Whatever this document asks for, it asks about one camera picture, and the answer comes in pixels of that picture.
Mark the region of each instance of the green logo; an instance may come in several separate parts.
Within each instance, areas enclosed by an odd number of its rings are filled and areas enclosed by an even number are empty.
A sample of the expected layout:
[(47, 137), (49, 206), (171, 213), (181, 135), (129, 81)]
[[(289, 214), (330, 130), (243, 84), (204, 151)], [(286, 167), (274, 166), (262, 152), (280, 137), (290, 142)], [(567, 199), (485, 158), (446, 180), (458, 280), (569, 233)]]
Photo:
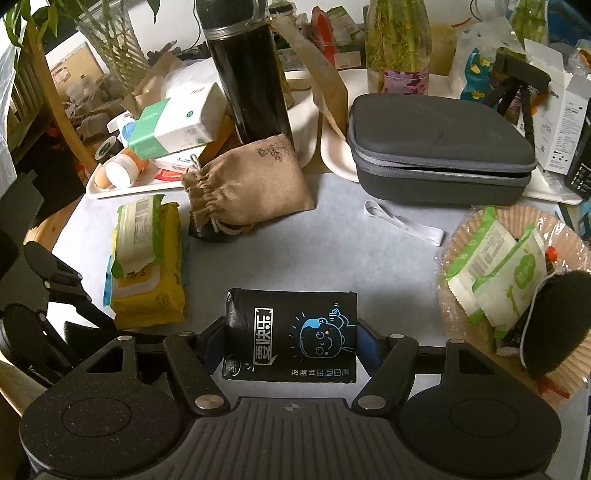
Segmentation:
[(515, 279), (516, 285), (523, 290), (527, 284), (534, 279), (535, 272), (535, 256), (534, 254), (524, 255), (521, 258), (521, 262), (515, 268), (513, 272), (513, 278)]

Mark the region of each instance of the black bottle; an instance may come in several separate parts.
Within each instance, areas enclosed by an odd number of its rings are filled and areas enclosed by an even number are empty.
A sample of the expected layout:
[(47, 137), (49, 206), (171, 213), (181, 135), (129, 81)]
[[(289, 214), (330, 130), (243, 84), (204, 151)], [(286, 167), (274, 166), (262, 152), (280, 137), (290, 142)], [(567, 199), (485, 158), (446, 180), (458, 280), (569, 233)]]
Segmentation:
[(293, 143), (266, 7), (265, 0), (197, 0), (243, 144), (281, 133)]

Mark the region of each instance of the cardboard strip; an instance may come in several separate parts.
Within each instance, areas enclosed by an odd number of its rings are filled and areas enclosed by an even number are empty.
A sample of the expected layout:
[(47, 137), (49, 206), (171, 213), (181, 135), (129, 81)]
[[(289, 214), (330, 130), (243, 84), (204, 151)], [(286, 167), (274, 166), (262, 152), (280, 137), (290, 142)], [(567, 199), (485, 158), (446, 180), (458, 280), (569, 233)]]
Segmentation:
[(330, 126), (345, 140), (349, 115), (349, 92), (339, 72), (308, 39), (298, 31), (288, 17), (271, 21), (275, 28), (306, 65), (312, 76), (314, 103)]

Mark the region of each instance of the gray zippered case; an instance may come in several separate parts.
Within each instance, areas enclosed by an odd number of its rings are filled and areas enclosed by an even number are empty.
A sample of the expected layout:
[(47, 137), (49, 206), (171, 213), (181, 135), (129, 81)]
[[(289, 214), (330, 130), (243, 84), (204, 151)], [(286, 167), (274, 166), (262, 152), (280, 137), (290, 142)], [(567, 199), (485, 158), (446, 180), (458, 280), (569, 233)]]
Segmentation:
[(511, 205), (536, 166), (530, 143), (493, 109), (426, 95), (357, 97), (348, 143), (363, 189), (398, 203)]

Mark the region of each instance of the cartoon character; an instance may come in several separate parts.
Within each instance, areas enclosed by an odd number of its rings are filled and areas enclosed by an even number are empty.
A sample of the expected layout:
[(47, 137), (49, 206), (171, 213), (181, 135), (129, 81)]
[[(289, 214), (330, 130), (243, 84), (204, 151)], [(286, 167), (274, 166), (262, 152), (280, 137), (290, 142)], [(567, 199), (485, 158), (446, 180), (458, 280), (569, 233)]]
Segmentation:
[(357, 328), (349, 325), (339, 306), (323, 317), (308, 319), (300, 330), (300, 350), (308, 358), (334, 358), (341, 350), (355, 352)]

